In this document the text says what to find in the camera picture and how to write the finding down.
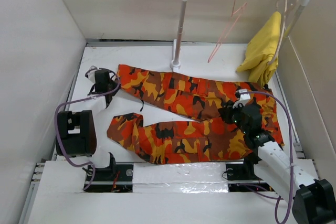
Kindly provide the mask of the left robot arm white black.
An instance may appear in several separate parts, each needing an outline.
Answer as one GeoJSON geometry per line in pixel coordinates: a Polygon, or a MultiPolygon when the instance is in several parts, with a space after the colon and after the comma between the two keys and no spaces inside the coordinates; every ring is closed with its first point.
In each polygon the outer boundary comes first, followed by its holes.
{"type": "Polygon", "coordinates": [[[87,95],[63,102],[55,109],[56,151],[73,167],[95,169],[99,147],[94,120],[108,108],[120,89],[120,81],[114,71],[95,66],[85,77],[92,84],[87,95]]]}

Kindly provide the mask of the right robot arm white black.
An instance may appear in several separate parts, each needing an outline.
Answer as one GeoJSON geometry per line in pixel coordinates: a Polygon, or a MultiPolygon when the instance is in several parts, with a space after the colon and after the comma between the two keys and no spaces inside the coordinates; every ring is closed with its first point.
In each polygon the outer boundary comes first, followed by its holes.
{"type": "Polygon", "coordinates": [[[236,125],[252,150],[250,162],[243,165],[247,178],[264,180],[291,208],[297,223],[330,223],[335,220],[332,185],[318,180],[295,165],[290,157],[262,128],[262,116],[255,105],[227,105],[219,113],[227,124],[236,125]]]}

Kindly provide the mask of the orange camouflage trousers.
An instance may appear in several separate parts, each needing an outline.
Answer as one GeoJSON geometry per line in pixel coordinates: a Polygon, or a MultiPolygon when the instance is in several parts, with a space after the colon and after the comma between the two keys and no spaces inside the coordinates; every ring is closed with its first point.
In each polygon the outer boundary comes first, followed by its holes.
{"type": "Polygon", "coordinates": [[[236,92],[250,92],[250,104],[262,114],[262,128],[282,145],[272,91],[252,82],[220,82],[176,72],[118,66],[121,89],[157,108],[185,117],[184,121],[144,125],[137,113],[115,116],[108,138],[152,164],[234,161],[250,154],[242,131],[223,122],[219,109],[236,101],[236,92]]]}

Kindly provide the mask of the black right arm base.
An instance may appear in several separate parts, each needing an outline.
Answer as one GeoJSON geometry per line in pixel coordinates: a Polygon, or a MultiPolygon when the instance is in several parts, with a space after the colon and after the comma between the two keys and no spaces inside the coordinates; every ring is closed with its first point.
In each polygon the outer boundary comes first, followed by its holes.
{"type": "Polygon", "coordinates": [[[274,192],[271,186],[258,178],[244,163],[226,163],[222,178],[227,181],[229,192],[274,192]]]}

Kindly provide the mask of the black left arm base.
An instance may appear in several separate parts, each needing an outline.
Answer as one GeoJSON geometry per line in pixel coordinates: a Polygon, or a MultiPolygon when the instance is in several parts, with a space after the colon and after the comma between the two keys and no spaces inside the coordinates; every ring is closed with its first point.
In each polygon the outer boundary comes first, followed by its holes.
{"type": "Polygon", "coordinates": [[[131,193],[133,191],[133,163],[117,163],[116,168],[98,168],[88,193],[131,193]]]}

